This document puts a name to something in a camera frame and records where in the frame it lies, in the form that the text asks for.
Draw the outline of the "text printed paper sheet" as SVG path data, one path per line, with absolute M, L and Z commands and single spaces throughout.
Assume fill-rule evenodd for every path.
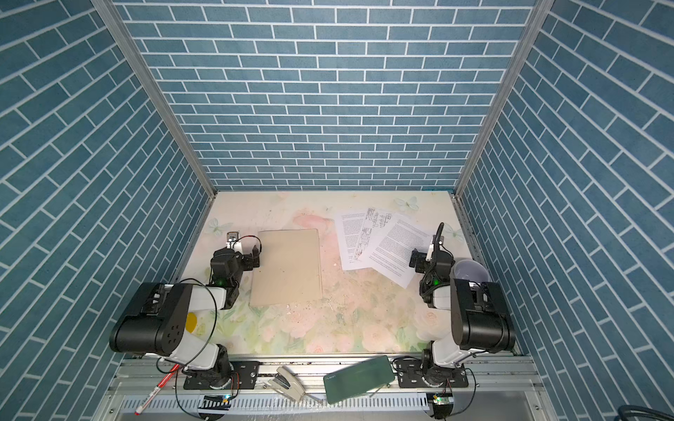
M 428 230 L 395 214 L 370 241 L 363 259 L 378 273 L 406 289 L 415 277 L 414 268 L 409 266 L 412 251 L 416 249 L 426 254 L 431 240 L 432 234 Z

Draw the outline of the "beige cardboard file folder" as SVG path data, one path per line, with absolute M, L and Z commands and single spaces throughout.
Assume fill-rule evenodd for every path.
M 316 229 L 259 233 L 263 250 L 253 271 L 250 305 L 292 305 L 323 297 Z

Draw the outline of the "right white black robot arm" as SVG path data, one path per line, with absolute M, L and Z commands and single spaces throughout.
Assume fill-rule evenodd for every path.
M 450 313 L 451 335 L 429 342 L 422 357 L 423 374 L 458 369 L 474 355 L 514 348 L 515 328 L 507 300 L 482 264 L 458 261 L 441 248 L 431 253 L 414 249 L 409 267 L 422 275 L 419 295 L 423 302 Z

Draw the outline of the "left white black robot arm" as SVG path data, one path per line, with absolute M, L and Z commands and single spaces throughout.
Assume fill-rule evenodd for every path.
M 122 312 L 109 346 L 121 354 L 155 354 L 177 364 L 187 377 L 220 389 L 233 378 L 226 347 L 188 332 L 192 312 L 229 310 L 240 295 L 244 273 L 260 266 L 261 245 L 244 254 L 238 243 L 219 249 L 210 262 L 207 284 L 187 278 L 174 284 L 144 282 Z

